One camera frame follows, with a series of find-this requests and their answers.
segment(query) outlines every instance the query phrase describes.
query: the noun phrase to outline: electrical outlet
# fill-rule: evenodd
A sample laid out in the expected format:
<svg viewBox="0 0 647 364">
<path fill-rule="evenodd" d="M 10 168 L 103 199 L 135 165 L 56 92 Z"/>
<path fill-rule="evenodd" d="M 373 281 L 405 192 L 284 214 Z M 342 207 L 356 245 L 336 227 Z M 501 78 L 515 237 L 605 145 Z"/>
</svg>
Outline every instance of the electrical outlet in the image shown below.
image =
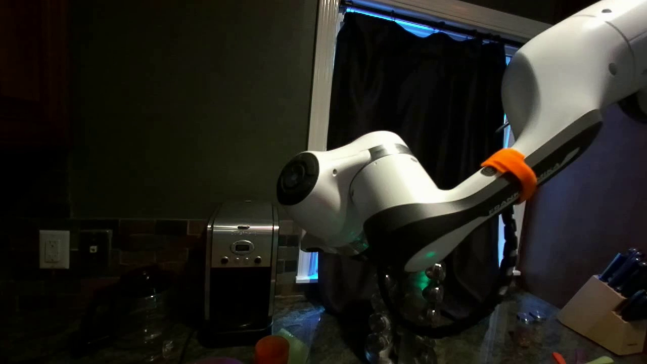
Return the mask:
<svg viewBox="0 0 647 364">
<path fill-rule="evenodd" d="M 39 231 L 39 266 L 68 268 L 68 231 Z"/>
</svg>

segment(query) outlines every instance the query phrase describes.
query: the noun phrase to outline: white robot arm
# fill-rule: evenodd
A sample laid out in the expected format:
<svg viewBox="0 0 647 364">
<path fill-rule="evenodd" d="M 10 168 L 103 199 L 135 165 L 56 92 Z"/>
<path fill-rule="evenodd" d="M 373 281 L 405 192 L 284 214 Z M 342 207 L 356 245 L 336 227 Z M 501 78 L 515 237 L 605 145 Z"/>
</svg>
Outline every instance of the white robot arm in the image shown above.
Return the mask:
<svg viewBox="0 0 647 364">
<path fill-rule="evenodd" d="M 503 76 L 503 108 L 538 184 L 573 162 L 601 108 L 647 87 L 647 0 L 602 0 L 524 45 Z M 319 249 L 367 253 L 386 270 L 424 270 L 520 199 L 510 174 L 481 168 L 440 189 L 391 131 L 302 152 L 278 196 Z"/>
</svg>

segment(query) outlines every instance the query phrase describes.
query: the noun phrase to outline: black curtain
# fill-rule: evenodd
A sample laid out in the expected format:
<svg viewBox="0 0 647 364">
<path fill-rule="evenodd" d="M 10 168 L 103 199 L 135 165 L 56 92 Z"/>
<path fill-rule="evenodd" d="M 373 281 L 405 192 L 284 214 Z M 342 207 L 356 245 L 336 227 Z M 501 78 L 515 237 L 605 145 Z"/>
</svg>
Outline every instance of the black curtain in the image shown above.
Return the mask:
<svg viewBox="0 0 647 364">
<path fill-rule="evenodd" d="M 442 32 L 419 38 L 396 22 L 346 13 L 336 48 L 328 148 L 391 130 L 439 187 L 451 187 L 501 148 L 503 69 L 499 43 L 456 41 Z M 493 286 L 496 231 L 492 221 L 445 261 L 449 284 L 461 295 L 456 310 L 478 303 Z M 362 258 L 321 253 L 319 276 L 331 311 L 370 300 L 374 270 Z"/>
</svg>

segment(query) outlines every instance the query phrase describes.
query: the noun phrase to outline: kitchen counter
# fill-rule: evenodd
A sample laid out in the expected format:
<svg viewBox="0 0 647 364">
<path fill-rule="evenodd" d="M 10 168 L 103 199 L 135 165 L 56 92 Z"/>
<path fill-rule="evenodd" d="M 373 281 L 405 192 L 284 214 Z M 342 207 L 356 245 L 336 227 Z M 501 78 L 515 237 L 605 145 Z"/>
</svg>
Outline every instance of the kitchen counter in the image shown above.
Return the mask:
<svg viewBox="0 0 647 364">
<path fill-rule="evenodd" d="M 518 314 L 539 311 L 543 321 L 529 323 L 524 331 L 518 330 Z M 555 318 L 557 310 L 525 294 L 511 295 L 496 308 L 496 311 L 474 325 L 471 330 L 434 340 L 432 360 L 440 364 L 547 364 L 552 360 L 552 352 L 563 352 L 569 364 L 574 357 L 587 361 L 599 356 L 610 356 L 620 364 L 644 364 L 647 356 L 614 357 L 597 343 L 580 337 L 578 333 L 561 325 Z M 306 300 L 292 300 L 289 303 L 278 303 L 273 331 L 285 330 L 296 337 L 309 343 L 309 361 L 354 364 L 362 361 L 362 331 L 354 323 L 342 323 L 330 315 L 321 305 Z M 8 335 L 0 337 L 0 361 L 138 361 L 129 352 L 101 349 L 93 356 L 70 357 L 65 349 L 75 325 L 70 321 L 56 321 L 54 318 L 14 318 Z M 250 345 L 237 347 L 203 347 L 188 327 L 175 331 L 172 357 L 168 361 L 198 361 L 208 356 L 231 356 L 242 361 L 253 360 Z"/>
</svg>

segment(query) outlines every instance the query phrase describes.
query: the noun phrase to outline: dark cabinet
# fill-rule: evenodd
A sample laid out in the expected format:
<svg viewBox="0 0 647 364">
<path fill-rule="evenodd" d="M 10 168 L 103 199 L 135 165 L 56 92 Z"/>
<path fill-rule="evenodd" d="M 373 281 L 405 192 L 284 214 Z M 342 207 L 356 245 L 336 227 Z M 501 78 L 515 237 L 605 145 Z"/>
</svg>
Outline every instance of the dark cabinet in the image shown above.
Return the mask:
<svg viewBox="0 0 647 364">
<path fill-rule="evenodd" d="M 0 145 L 67 144 L 68 0 L 0 0 Z"/>
</svg>

